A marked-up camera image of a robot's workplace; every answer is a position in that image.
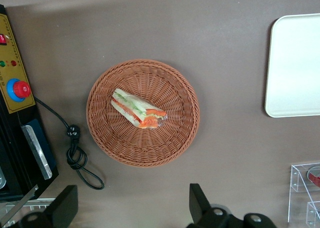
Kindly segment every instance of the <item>acrylic stand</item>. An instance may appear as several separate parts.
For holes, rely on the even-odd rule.
[[[316,166],[320,163],[291,166],[289,228],[320,228],[320,188],[307,178],[308,170]]]

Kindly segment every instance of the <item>red object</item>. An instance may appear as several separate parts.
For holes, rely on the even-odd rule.
[[[13,92],[19,98],[26,98],[29,97],[31,94],[29,84],[24,81],[15,82],[13,88]]]
[[[312,167],[307,173],[307,177],[313,184],[320,187],[320,167]]]
[[[5,36],[3,34],[0,34],[0,44],[1,45],[6,45],[7,44],[5,39],[6,39]]]

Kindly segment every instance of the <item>white plastic tray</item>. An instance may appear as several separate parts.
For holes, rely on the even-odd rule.
[[[279,18],[271,31],[265,110],[320,115],[320,13]]]

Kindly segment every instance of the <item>plastic-wrapped sandwich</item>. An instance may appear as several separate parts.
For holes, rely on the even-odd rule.
[[[117,88],[111,99],[112,106],[139,128],[157,128],[167,119],[167,113],[145,100]]]

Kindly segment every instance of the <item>wicker basket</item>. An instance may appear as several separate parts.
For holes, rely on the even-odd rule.
[[[162,127],[134,127],[110,103],[120,88],[140,96],[168,114]],[[199,127],[199,104],[194,89],[174,68],[153,60],[118,64],[95,82],[86,107],[90,132],[113,159],[136,167],[155,167],[181,155]]]

